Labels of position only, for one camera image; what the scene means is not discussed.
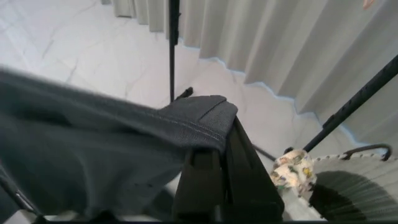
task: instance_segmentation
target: white marble floor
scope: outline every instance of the white marble floor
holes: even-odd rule
[[[198,49],[176,46],[176,95],[223,95],[238,108],[254,144],[274,156],[303,147],[321,130],[312,113],[298,115],[291,99]],[[99,0],[0,0],[0,64],[30,74],[155,108],[169,102],[169,44],[135,19],[116,18]],[[313,151],[337,154],[355,143],[337,129]],[[261,157],[266,168],[272,162]]]

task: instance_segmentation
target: white curtain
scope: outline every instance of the white curtain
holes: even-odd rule
[[[168,1],[114,0],[116,16],[168,34]],[[295,99],[325,122],[398,54],[398,1],[181,0],[180,37],[200,57],[218,57]],[[398,78],[344,125],[357,141],[398,147]]]

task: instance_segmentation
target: gray cloth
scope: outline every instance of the gray cloth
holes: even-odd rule
[[[137,214],[189,149],[223,152],[237,108],[222,96],[161,110],[0,70],[0,160],[40,212]]]

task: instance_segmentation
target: pleated curtain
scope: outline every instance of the pleated curtain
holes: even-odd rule
[[[168,36],[168,1],[113,7]],[[323,123],[398,54],[397,10],[395,0],[367,10],[362,0],[181,0],[179,30],[200,58],[220,58]],[[398,147],[397,86],[395,77],[344,122],[357,141]]]

